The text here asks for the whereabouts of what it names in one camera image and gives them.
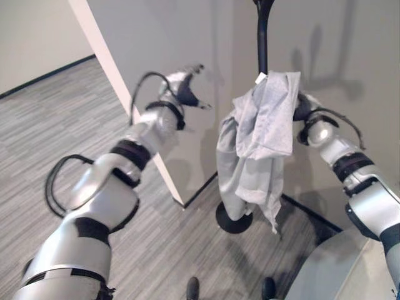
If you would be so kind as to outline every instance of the gray cloth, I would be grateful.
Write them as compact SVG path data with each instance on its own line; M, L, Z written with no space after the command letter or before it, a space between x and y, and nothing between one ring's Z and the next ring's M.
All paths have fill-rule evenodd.
M293 148L293 113L299 72L270 72L222 121L217 143L219 190L236 221L258 205L276 233L283 159Z

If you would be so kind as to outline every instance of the black baseboard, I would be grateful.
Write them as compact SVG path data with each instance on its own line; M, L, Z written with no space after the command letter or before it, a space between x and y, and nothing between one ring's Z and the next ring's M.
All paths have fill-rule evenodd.
M8 95L11 95L11 94L13 94L13 93L15 93L15 92L18 92L18 91L20 91L20 90L26 88L27 86L30 86L30 85L32 85L32 84L34 84L34 83L37 83L37 82L40 81L40 80L46 79L46 78L48 78L48 77L50 77L50 76L52 76L52 75L55 75L55 74L57 74L57 73L60 73L60 72L63 71L63 70L69 69L69 68L71 68L71 67L73 67L73 66L76 66L77 64L81 64L81 63L83 63L84 61L88 61L88 60L93 59L93 58L95 58L95 57L96 57L96 55L94 55L94 54L93 54L93 55L90 55L90 56L87 56L87 57L84 57L84 58L82 58L82 59L80 59L80 60L78 60L78 61L74 61L74 62L72 62L71 64L67 64L66 66L60 67L60 68L58 68L58 69L56 69L56 70L54 70L54 71L51 71L51 72L49 72L49 73L47 73L47 74L45 74L45 75L39 76L38 78L32 79L32 80L30 80L30 81L28 81L28 82L26 82L26 83L24 83L24 84L22 84L22 85L20 85L20 86L17 86L17 87L15 87L15 88L13 88L13 89L10 89L9 91L6 91L6 92L0 94L0 99L6 97L6 96L8 96Z
M211 181L214 180L214 178L217 177L217 172L215 172L207 181L206 183L204 183L200 189L197 190L197 192L194 193L194 195L189 199L189 201L185 204L180 203L178 200L176 200L175 198L172 197L172 199L178 203L180 206L182 206L183 208L187 208L196 198L198 195L200 195L201 192L204 191L204 189L211 183Z
M317 219L318 221L320 221L321 223L325 224L327 227L331 228L332 230L336 231L337 233L340 233L340 232L343 231L343 229L341 229L339 226L336 226L332 222L329 222L327 219L325 219L321 215L317 214L313 210L309 209L307 206L304 206L301 203L299 203L296 200L294 200L292 197L289 197L288 195L285 195L285 194L282 194L281 197L282 197L282 199L286 200L287 202L289 202L293 206L296 206L297 208L301 209L306 214L308 214L309 216L313 217L314 219Z

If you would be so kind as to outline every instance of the black pole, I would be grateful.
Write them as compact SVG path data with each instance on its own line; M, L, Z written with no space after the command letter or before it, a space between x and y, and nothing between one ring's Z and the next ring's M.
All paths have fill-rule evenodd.
M258 46L258 72L268 73L268 42L267 27L269 12L275 0L254 0L258 12L257 46Z

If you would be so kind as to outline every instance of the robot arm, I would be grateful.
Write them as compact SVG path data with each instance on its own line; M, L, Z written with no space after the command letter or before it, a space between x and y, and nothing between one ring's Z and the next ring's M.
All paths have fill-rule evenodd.
M107 287L111 267L108 236L123 228L139 208L134 192L141 171L177 129L182 105L202 104L189 83L201 65L167 77L160 101L151 103L130 135L99 157L72 191L69 211L48 237L22 278L14 299L112 299Z
M318 104L309 101L300 106L308 110L297 118L305 122L298 136L300 143L316 148L343 183L349 196L347 215L364 236L382 242L389 272L399 291L399 197L360 148L337 133L338 124L334 120L323 112L312 113Z

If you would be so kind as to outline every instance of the white wall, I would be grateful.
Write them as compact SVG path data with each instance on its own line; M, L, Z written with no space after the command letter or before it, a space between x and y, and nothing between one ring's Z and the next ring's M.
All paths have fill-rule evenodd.
M126 87L147 70L168 73L187 63L206 66L194 92L212 112L187 110L191 129L161 151L182 200L216 170L219 121L231 99L257 73L257 14L252 0L89 0L93 16ZM398 184L399 2L277 0L269 22L269 67L302 71L302 88L346 114L365 136L367 154ZM143 87L142 109L158 83ZM129 98L121 99L125 103ZM354 133L344 124L341 132ZM294 143L284 192L346 228L346 197L316 151Z
M93 53L68 0L1 0L0 43L0 94Z

